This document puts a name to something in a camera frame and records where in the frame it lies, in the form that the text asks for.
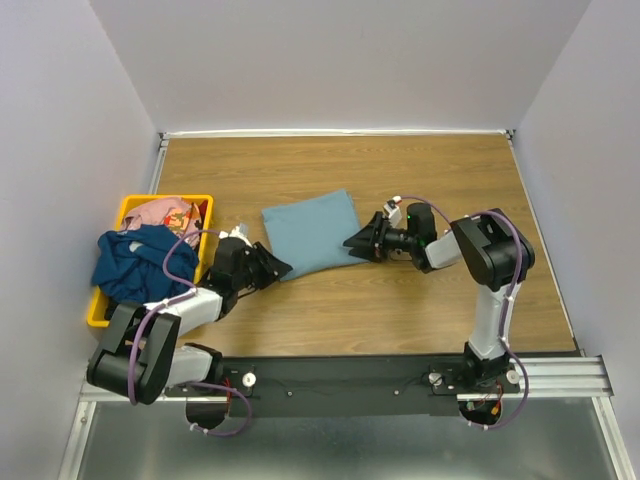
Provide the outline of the light blue t shirt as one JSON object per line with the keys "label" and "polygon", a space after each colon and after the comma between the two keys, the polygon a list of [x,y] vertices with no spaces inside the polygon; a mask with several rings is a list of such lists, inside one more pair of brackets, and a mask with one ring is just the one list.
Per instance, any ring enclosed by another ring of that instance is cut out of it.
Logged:
{"label": "light blue t shirt", "polygon": [[284,281],[363,262],[343,246],[361,229],[354,202],[344,189],[265,208],[262,219],[272,253],[292,267]]}

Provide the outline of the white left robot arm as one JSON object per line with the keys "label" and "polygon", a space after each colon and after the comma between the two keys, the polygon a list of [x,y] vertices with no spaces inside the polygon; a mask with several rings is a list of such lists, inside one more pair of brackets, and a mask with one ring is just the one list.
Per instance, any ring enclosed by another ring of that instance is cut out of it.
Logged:
{"label": "white left robot arm", "polygon": [[227,316],[242,291],[263,290],[292,270],[259,242],[221,239],[212,266],[184,294],[116,307],[89,360],[86,381],[132,404],[149,405],[166,388],[184,384],[201,395],[214,393],[224,383],[222,354],[195,343],[178,347],[178,338]]}

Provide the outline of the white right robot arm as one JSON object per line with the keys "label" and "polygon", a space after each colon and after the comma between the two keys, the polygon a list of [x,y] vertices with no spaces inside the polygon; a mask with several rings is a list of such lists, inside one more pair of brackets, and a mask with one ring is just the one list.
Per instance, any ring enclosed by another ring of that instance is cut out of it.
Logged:
{"label": "white right robot arm", "polygon": [[442,394],[483,391],[513,370],[510,323],[516,296],[535,264],[534,249],[498,208],[454,220],[439,235],[435,206],[414,198],[402,213],[403,200],[388,200],[343,246],[351,256],[376,263],[406,253],[423,273],[464,262],[478,287],[474,330],[462,355],[432,366],[428,381]]}

